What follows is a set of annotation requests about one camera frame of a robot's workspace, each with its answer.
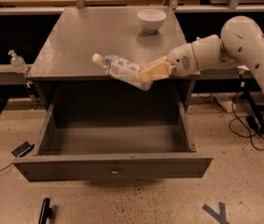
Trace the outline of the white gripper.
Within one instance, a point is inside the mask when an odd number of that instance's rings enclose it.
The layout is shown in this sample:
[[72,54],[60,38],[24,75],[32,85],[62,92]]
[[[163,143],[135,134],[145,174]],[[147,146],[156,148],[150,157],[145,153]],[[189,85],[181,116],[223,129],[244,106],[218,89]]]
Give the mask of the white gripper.
[[144,69],[139,73],[139,80],[150,82],[168,78],[172,73],[171,67],[173,68],[173,75],[178,77],[186,77],[198,71],[190,43],[172,49],[168,54],[168,60],[166,56],[162,56],[146,63]]

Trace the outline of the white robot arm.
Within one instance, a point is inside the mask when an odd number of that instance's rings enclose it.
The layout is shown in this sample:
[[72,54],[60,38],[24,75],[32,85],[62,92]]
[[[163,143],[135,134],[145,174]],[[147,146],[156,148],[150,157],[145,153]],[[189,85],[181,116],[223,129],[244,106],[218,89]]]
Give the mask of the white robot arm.
[[172,49],[168,55],[150,63],[139,77],[148,82],[242,64],[264,93],[264,34],[252,19],[237,16],[223,25],[220,35],[210,35]]

